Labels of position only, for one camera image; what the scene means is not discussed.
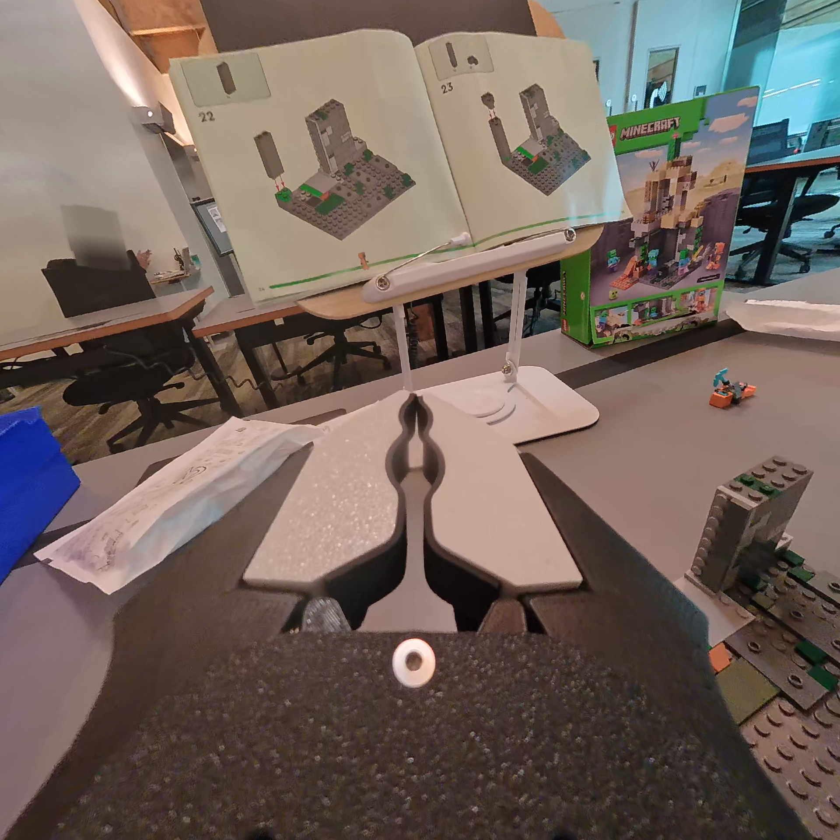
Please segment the wood-edged office table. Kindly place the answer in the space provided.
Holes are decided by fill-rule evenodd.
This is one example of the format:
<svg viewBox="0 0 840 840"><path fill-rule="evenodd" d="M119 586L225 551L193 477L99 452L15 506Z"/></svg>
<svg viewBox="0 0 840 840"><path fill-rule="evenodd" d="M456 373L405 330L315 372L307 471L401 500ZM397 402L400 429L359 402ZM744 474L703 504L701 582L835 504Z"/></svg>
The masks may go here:
<svg viewBox="0 0 840 840"><path fill-rule="evenodd" d="M773 175L780 175L785 179L784 187L779 194L783 209L781 210L781 215L775 218L775 224L770 228L769 233L764 235L763 239L765 239L765 244L760 256L758 256L758 265L752 279L748 281L751 286L767 287L771 284L772 270L779 254L785 254L786 256L798 259L801 262L801 273L806 273L810 270L811 254L808 252L795 252L791 246L785 245L785 239L782 239L791 213L791 193L801 193L806 180L812 176L816 180L816 177L820 173L832 168L838 169L838 164L839 147L838 145L832 145L821 150L789 154L771 161L754 163L747 167L745 175L772 173Z"/></svg>
<svg viewBox="0 0 840 840"><path fill-rule="evenodd" d="M9 332L1 339L1 360L25 358L48 350L65 349L82 341L99 340L113 334L172 322L182 328L196 360L211 382L222 410L227 415L241 417L242 409L223 377L213 352L205 340L194 333L205 300L213 294L213 287L181 291Z"/></svg>

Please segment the framed wall notice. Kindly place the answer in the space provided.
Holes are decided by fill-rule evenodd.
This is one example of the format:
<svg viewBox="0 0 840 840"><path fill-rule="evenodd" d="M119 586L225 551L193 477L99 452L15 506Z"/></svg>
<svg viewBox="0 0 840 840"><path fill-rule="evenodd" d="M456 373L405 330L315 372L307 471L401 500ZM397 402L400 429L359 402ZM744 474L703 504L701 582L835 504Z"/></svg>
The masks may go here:
<svg viewBox="0 0 840 840"><path fill-rule="evenodd" d="M235 250L217 201L211 197L191 201L190 204L215 254L219 257L233 255Z"/></svg>

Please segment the open instruction booklet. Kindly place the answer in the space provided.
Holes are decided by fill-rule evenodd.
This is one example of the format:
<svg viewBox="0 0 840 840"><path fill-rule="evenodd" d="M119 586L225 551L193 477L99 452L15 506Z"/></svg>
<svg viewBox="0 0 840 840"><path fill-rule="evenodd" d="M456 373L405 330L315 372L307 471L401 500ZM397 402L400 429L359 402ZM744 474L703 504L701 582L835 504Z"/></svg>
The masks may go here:
<svg viewBox="0 0 840 840"><path fill-rule="evenodd" d="M628 215L583 43L362 29L169 73L246 287L298 301Z"/></svg>

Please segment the blue storage bin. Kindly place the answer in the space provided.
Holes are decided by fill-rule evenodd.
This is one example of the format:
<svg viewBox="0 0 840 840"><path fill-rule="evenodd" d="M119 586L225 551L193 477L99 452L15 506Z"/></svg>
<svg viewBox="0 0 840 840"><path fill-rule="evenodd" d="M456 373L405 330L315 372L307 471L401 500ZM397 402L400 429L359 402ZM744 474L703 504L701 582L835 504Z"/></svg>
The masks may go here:
<svg viewBox="0 0 840 840"><path fill-rule="evenodd" d="M1 579L80 487L38 407L1 416Z"/></svg>

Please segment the white paper bag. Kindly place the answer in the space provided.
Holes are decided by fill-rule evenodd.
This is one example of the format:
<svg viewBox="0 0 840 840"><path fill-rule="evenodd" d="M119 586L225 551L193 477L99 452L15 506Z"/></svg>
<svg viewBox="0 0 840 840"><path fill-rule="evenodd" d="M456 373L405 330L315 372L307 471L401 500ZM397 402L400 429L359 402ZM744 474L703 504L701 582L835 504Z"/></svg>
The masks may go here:
<svg viewBox="0 0 840 840"><path fill-rule="evenodd" d="M35 557L113 594L220 519L325 432L322 426L232 418Z"/></svg>
<svg viewBox="0 0 840 840"><path fill-rule="evenodd" d="M788 300L732 303L728 317L748 332L839 342L839 306Z"/></svg>

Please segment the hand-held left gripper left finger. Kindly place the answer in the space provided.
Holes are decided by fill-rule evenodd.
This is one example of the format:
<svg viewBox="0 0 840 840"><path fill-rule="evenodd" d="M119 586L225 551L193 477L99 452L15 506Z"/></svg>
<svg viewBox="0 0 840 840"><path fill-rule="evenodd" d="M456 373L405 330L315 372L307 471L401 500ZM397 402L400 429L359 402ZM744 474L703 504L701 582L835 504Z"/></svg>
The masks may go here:
<svg viewBox="0 0 840 840"><path fill-rule="evenodd" d="M352 629L401 583L401 488L417 399L399 392L330 426L244 573L244 583L336 601Z"/></svg>

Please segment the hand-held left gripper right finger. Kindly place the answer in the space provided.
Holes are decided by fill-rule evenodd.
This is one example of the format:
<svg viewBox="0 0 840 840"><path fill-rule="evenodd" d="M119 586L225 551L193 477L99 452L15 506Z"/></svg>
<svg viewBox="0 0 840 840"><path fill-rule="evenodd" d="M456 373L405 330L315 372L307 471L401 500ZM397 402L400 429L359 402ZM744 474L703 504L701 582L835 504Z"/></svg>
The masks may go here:
<svg viewBox="0 0 840 840"><path fill-rule="evenodd" d="M515 445L433 395L418 398L426 581L478 629L498 599L577 590L583 576Z"/></svg>

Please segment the small toy minifigure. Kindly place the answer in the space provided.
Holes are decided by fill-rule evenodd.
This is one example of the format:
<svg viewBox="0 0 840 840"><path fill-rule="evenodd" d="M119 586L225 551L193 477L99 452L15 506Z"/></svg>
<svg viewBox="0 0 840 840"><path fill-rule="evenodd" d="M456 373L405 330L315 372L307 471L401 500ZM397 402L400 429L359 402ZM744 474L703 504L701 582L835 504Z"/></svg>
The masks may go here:
<svg viewBox="0 0 840 840"><path fill-rule="evenodd" d="M755 391L755 385L729 380L728 368L723 368L714 375L709 404L720 409L736 406L752 397Z"/></svg>

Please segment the green toy set box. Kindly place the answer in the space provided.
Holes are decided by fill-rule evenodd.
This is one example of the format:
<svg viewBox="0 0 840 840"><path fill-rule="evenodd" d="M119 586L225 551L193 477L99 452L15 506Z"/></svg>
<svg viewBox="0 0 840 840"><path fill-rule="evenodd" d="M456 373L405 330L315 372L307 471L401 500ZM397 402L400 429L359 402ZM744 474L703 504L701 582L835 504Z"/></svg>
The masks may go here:
<svg viewBox="0 0 840 840"><path fill-rule="evenodd" d="M759 87L610 117L630 216L561 263L562 333L587 346L718 320Z"/></svg>

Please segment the grey brick baseplate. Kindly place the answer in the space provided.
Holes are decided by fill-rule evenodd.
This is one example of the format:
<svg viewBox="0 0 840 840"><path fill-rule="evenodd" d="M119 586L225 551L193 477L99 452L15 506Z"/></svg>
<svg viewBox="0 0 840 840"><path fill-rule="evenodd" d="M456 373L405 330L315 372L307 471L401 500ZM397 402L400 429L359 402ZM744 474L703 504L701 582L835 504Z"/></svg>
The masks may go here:
<svg viewBox="0 0 840 840"><path fill-rule="evenodd" d="M723 597L748 621L709 649L752 756L813 838L839 838L839 584L787 548Z"/></svg>

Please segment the white book stand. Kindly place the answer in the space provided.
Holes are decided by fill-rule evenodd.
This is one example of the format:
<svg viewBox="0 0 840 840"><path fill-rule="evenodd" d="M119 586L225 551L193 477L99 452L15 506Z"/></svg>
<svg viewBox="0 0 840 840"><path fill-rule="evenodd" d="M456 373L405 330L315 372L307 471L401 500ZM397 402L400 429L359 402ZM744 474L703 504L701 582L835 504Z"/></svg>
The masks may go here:
<svg viewBox="0 0 840 840"><path fill-rule="evenodd" d="M432 156L442 181L419 220L376 224L371 268L309 281L323 317L394 309L444 287L512 275L501 373L427 390L514 443L593 425L598 411L542 367L521 366L527 273L577 256L625 209L589 48L577 41L454 32L413 45L389 28L322 33L283 44L319 95L338 91L371 118L376 139Z"/></svg>

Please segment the grey desk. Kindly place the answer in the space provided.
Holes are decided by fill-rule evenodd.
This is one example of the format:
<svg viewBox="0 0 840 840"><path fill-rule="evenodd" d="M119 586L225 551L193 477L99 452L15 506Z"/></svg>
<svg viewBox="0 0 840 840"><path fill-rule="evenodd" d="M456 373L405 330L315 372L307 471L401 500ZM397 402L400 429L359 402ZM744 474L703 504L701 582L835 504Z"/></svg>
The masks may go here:
<svg viewBox="0 0 840 840"><path fill-rule="evenodd" d="M815 474L791 521L794 547L838 573L838 342L715 327L585 350L528 339L599 410L584 431L525 446L670 580L681 578L715 486L760 457ZM709 404L715 373L756 386ZM112 651L116 595L38 561L2 583L2 834L49 777L87 717Z"/></svg>

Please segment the black office chair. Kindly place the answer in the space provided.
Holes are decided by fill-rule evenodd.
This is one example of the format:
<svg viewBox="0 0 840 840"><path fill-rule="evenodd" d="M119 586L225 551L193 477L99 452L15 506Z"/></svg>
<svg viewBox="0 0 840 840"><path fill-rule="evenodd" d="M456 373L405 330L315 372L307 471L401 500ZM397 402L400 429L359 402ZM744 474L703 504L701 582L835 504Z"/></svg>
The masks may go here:
<svg viewBox="0 0 840 840"><path fill-rule="evenodd" d="M814 176L806 180L803 191L799 194L791 193L791 213L782 239L791 235L793 224L831 209L838 204L838 195L811 193L814 180ZM736 227L744 228L747 233L751 230L757 230L765 235L768 234L770 228L775 224L775 218L781 215L783 209L779 194L784 187L784 182L785 179L782 176L772 173L745 175L736 214ZM765 239L762 239L752 245L730 248L730 256L741 257L731 277L732 280L746 280L745 270L753 258L760 256L764 244Z"/></svg>
<svg viewBox="0 0 840 840"><path fill-rule="evenodd" d="M51 290L66 318L153 300L154 292L138 258L127 253L125 268L79 266L74 259L52 259L43 269ZM121 441L139 431L135 446L145 445L158 426L173 429L176 423L208 427L185 411L212 404L214 400L163 403L157 394L181 389L173 379L189 371L196 361L182 327L177 323L155 324L105 339L81 343L84 350L105 350L103 366L78 375L62 398L69 406L98 406L99 413L122 403L136 403L140 416L107 440L112 453L121 451Z"/></svg>
<svg viewBox="0 0 840 840"><path fill-rule="evenodd" d="M351 341L345 335L352 328L374 329L381 327L384 314L384 311L376 311L342 320L319 318L310 313L284 318L283 325L278 328L279 338L272 339L270 343L303 338L308 345L313 345L316 340L320 339L331 339L332 344L308 364L298 366L292 371L289 371L282 363L279 369L270 374L271 380L283 382L294 378L300 385L304 385L304 374L321 363L332 362L332 391L335 392L340 389L341 366L347 363L350 356L382 362L383 367L389 370L392 363L383 354L379 344L375 341Z"/></svg>

